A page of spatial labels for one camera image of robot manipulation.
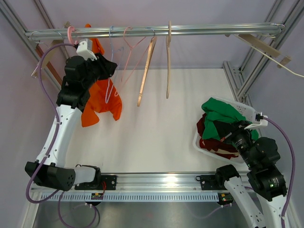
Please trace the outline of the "dark maroon t shirt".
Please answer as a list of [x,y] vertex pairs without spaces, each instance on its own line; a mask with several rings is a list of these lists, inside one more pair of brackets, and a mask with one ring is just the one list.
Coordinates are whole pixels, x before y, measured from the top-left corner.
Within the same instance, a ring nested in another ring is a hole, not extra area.
[[202,135],[205,131],[204,122],[206,116],[206,114],[203,114],[200,120],[197,122],[197,132],[200,136],[200,148],[206,149],[209,152],[214,152],[215,154],[228,159],[238,157],[238,152],[233,145],[225,144],[216,139],[202,139]]

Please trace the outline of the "blue wire hanger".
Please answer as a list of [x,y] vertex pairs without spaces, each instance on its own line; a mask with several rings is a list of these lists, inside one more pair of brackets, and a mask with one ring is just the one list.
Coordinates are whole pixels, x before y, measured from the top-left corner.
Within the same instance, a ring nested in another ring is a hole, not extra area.
[[[124,55],[124,46],[121,46],[117,49],[114,48],[113,42],[112,42],[112,31],[114,29],[114,25],[111,25],[109,28],[109,42],[110,42],[110,48],[111,48],[111,62],[114,61],[114,56],[116,53],[120,53],[120,57],[118,59],[118,64],[117,64],[117,69],[120,69],[120,64]],[[108,83],[107,83],[107,89],[106,89],[106,93],[105,93],[105,103],[108,104],[110,101],[110,97],[113,93],[114,90],[114,85],[115,85],[115,81],[117,79],[117,74],[115,73],[114,75],[112,75],[111,78],[108,79]]]

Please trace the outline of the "green t shirt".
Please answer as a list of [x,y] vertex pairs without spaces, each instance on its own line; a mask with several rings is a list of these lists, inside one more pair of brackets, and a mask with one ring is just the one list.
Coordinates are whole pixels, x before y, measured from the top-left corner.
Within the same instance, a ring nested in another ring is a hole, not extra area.
[[252,124],[252,119],[244,116],[240,112],[246,110],[246,108],[240,105],[211,97],[202,104],[201,108],[207,115],[205,117],[205,131],[202,135],[202,139],[219,140],[219,135],[213,124],[214,121],[235,123],[244,120],[249,121]]

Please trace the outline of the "orange t shirt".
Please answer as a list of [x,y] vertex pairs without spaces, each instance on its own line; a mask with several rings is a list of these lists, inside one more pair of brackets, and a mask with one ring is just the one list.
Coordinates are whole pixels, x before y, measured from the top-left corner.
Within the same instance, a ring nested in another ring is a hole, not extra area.
[[110,112],[114,120],[121,117],[123,103],[111,79],[97,81],[89,89],[90,98],[81,115],[82,127],[99,122],[98,113]]

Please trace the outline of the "pink wire hanger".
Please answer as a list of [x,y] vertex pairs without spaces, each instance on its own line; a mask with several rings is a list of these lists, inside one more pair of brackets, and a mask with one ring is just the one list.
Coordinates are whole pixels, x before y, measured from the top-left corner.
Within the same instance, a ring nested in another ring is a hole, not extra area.
[[116,92],[114,94],[115,97],[119,96],[119,94],[122,92],[123,88],[125,87],[125,85],[129,81],[129,79],[132,76],[132,74],[134,73],[135,69],[137,68],[137,66],[141,62],[141,60],[143,58],[143,55],[147,51],[147,50],[144,51],[144,53],[142,54],[141,58],[137,61],[136,65],[131,70],[130,74],[128,76],[126,76],[126,70],[127,70],[127,67],[129,66],[129,62],[130,62],[130,59],[132,57],[133,50],[147,38],[146,36],[143,36],[136,44],[134,44],[134,45],[130,44],[128,42],[128,40],[126,39],[126,33],[128,31],[132,31],[132,30],[133,30],[133,27],[127,27],[124,30],[124,32],[123,32],[123,40],[127,44],[128,48],[129,48],[129,54],[128,54],[128,57],[127,57],[127,60],[126,60],[126,63],[125,63],[124,69],[123,69],[123,73],[122,73],[122,77],[121,77],[121,83],[117,87]]

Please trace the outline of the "pink plastic hanger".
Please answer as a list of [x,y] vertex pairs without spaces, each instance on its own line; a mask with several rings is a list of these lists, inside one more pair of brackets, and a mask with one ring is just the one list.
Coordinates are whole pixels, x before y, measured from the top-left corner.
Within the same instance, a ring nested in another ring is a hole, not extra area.
[[77,41],[74,41],[73,38],[72,38],[72,33],[75,31],[75,28],[73,26],[69,26],[67,28],[67,39],[69,41],[70,44],[77,44]]

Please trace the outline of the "wooden hanger with metal hook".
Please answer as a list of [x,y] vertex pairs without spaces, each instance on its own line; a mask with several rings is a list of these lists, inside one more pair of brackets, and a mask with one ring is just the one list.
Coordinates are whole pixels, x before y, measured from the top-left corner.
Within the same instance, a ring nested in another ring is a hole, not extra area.
[[145,86],[145,81],[146,81],[146,78],[147,78],[147,75],[148,75],[149,67],[150,67],[151,60],[152,60],[152,55],[153,55],[155,44],[156,44],[156,41],[157,41],[154,29],[152,29],[152,28],[149,28],[149,29],[153,32],[153,37],[151,38],[151,41],[150,41],[149,46],[148,46],[147,60],[146,60],[146,63],[145,63],[144,74],[143,74],[143,77],[142,77],[142,83],[141,83],[140,92],[139,92],[139,96],[138,96],[138,102],[137,102],[138,107],[141,105],[143,90],[144,90],[144,86]]

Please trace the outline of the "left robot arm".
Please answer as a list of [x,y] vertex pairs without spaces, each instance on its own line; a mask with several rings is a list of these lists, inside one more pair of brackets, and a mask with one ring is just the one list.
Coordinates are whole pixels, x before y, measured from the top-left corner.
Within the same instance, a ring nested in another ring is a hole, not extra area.
[[94,60],[73,56],[66,61],[53,126],[36,160],[25,166],[25,172],[35,184],[62,191],[69,191],[75,185],[86,184],[93,190],[101,186],[100,168],[91,165],[67,168],[66,152],[90,98],[89,89],[95,82],[110,78],[116,68],[116,63],[101,54],[96,54]]

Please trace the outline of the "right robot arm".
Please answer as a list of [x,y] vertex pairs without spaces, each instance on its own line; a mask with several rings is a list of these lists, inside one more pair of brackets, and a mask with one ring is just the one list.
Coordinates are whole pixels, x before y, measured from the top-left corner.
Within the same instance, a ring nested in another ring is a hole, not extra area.
[[253,140],[254,126],[248,121],[215,121],[214,125],[220,141],[232,143],[248,166],[248,181],[262,208],[258,209],[251,199],[233,165],[216,169],[215,184],[229,191],[250,228],[288,227],[285,213],[292,188],[286,186],[283,174],[276,167],[280,154],[275,140],[267,137]]

